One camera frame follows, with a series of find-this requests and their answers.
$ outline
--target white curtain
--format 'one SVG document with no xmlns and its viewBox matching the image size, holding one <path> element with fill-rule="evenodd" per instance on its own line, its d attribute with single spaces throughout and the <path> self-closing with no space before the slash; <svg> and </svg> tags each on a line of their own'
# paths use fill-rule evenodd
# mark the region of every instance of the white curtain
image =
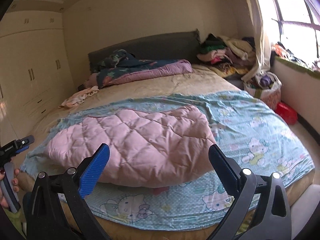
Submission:
<svg viewBox="0 0 320 240">
<path fill-rule="evenodd" d="M 247 3 L 253 25 L 257 59 L 253 68 L 242 77 L 244 82 L 249 81 L 256 73 L 270 70 L 271 55 L 271 44 L 267 36 L 267 26 L 263 21 L 259 0 L 247 0 Z"/>
</svg>

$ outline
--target gray headboard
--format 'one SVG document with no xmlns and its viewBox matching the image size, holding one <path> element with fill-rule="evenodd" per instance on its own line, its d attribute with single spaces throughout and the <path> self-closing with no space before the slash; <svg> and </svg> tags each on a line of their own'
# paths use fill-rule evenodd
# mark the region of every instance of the gray headboard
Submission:
<svg viewBox="0 0 320 240">
<path fill-rule="evenodd" d="M 199 31 L 166 33 L 125 41 L 88 54 L 90 65 L 96 64 L 116 49 L 124 49 L 137 59 L 186 59 L 199 63 L 196 55 L 200 44 Z"/>
</svg>

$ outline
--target beige bed sheet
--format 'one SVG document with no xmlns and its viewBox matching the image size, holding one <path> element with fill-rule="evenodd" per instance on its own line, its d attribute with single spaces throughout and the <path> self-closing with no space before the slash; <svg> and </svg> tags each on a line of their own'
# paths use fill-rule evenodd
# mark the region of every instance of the beige bed sheet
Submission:
<svg viewBox="0 0 320 240">
<path fill-rule="evenodd" d="M 50 112 L 33 128 L 31 134 L 34 135 L 35 142 L 31 145 L 30 150 L 33 150 L 36 146 L 38 146 L 40 143 L 42 143 L 42 141 L 45 140 L 50 128 L 57 124 L 57 120 L 59 118 L 66 117 L 70 113 L 102 106 L 127 98 L 167 96 L 173 93 L 180 93 L 184 95 L 198 95 L 215 93 L 223 90 L 238 90 L 238 88 L 220 78 L 217 74 L 209 70 L 207 67 L 200 65 L 192 65 L 192 67 L 194 69 L 194 73 L 190 74 L 136 81 L 104 88 L 98 94 L 86 99 L 86 101 L 77 108 L 57 109 Z M 14 163 L 17 165 L 17 167 L 19 167 L 23 162 L 25 155 L 26 152 L 23 152 L 15 157 Z M 313 176 L 314 171 L 310 172 L 302 179 L 287 188 L 290 205 L 292 205 L 312 183 Z M 18 176 L 18 179 L 19 185 L 24 191 L 32 191 L 34 180 L 30 176 L 22 172 Z M 68 205 L 62 203 L 62 206 L 70 225 L 74 228 L 77 228 Z M 246 221 L 249 221 L 251 216 L 252 212 L 249 212 L 247 214 Z M 201 230 L 183 232 L 151 231 L 124 226 L 99 217 L 96 218 L 113 240 L 164 240 L 165 238 L 169 240 L 201 240 L 206 239 L 217 226 L 214 225 Z"/>
</svg>

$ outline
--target light blue blanket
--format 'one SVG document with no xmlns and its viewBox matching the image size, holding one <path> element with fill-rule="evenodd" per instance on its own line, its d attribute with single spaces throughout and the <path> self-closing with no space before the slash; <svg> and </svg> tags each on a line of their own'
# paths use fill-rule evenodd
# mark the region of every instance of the light blue blanket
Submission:
<svg viewBox="0 0 320 240">
<path fill-rule="evenodd" d="M 59 131 L 89 115 L 109 116 L 119 109 L 162 112 L 195 105 L 209 121 L 218 146 L 227 157 L 255 174 L 280 173 L 287 187 L 314 169 L 307 150 L 284 121 L 261 101 L 244 91 L 211 95 L 128 99 L 59 120 L 47 139 L 27 154 L 21 169 L 33 178 L 41 171 L 64 172 L 43 154 Z M 193 230 L 221 221 L 233 201 L 214 171 L 201 178 L 162 189 L 130 188 L 98 183 L 86 202 L 93 214 L 124 225 L 150 230 Z M 251 208 L 257 205 L 255 196 Z"/>
</svg>

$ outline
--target white bag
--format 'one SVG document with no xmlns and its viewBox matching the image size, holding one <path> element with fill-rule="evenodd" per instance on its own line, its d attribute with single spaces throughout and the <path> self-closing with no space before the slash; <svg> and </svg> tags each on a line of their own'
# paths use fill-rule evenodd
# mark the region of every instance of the white bag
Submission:
<svg viewBox="0 0 320 240">
<path fill-rule="evenodd" d="M 244 83 L 244 90 L 247 91 L 251 96 L 261 99 L 272 110 L 276 110 L 277 104 L 281 101 L 282 83 L 275 74 L 271 72 L 267 73 L 273 76 L 275 80 L 270 89 L 254 89 L 250 87 L 250 84 Z"/>
</svg>

